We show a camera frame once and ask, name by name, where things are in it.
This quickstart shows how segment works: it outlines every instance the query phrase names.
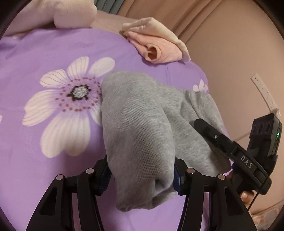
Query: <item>teal curtain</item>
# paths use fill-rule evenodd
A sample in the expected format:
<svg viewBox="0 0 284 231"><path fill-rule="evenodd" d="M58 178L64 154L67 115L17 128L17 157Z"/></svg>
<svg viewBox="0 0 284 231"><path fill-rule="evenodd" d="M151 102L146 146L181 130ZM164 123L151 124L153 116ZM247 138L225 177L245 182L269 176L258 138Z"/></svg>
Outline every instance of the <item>teal curtain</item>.
<svg viewBox="0 0 284 231"><path fill-rule="evenodd" d="M98 10L111 14L117 14L124 0L95 0Z"/></svg>

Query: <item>electrical outlet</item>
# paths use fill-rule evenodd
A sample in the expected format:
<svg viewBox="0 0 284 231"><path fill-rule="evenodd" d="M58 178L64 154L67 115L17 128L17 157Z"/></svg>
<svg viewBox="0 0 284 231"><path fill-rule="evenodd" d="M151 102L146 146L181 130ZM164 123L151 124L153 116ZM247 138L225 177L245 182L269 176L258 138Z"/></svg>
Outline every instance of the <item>electrical outlet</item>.
<svg viewBox="0 0 284 231"><path fill-rule="evenodd" d="M269 110L271 112L275 113L275 114L280 114L279 109L278 109L272 95L270 94L269 90L267 89L267 87L265 86L265 84L263 83L261 78L257 74L255 74L253 77L251 77L251 80L253 81L253 83L255 84L257 89L259 90L260 94L264 98Z"/></svg>

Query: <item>pink rolled cloth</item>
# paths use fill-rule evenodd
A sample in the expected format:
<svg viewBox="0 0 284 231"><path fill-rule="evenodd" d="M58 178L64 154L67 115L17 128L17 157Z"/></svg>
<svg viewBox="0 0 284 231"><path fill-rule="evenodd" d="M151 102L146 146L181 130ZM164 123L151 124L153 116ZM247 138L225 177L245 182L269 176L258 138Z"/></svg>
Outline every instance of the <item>pink rolled cloth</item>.
<svg viewBox="0 0 284 231"><path fill-rule="evenodd" d="M174 43L163 38L139 34L133 31L126 33L128 41L149 62L169 63L182 59L181 50Z"/></svg>

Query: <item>purple bedsheet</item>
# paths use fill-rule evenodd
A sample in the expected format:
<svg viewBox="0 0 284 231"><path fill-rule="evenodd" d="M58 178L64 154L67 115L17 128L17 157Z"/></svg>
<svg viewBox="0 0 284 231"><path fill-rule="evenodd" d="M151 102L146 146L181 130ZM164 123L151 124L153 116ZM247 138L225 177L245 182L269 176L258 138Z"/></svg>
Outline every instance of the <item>purple bedsheet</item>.
<svg viewBox="0 0 284 231"><path fill-rule="evenodd" d="M102 30L36 30L1 39L0 207L17 231L25 231L57 174L77 175L104 157L100 84L112 70L208 90L193 62L152 65L122 36ZM105 231L174 231L184 203L176 196L150 211L120 212L113 178L97 200ZM202 230L207 217L205 209Z"/></svg>

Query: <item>beige wall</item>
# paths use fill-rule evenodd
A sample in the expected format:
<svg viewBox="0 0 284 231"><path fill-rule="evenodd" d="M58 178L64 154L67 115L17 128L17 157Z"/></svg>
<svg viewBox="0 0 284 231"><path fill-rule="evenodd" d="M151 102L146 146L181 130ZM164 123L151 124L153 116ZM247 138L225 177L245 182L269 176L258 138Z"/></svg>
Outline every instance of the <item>beige wall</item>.
<svg viewBox="0 0 284 231"><path fill-rule="evenodd" d="M210 93L232 140L249 132L255 118L270 112L250 80L255 73L284 116L284 40L252 0L223 0L186 45L192 61L208 77ZM239 143L247 148L248 139ZM258 197L252 212L284 198L284 137L278 155L272 187L266 196Z"/></svg>

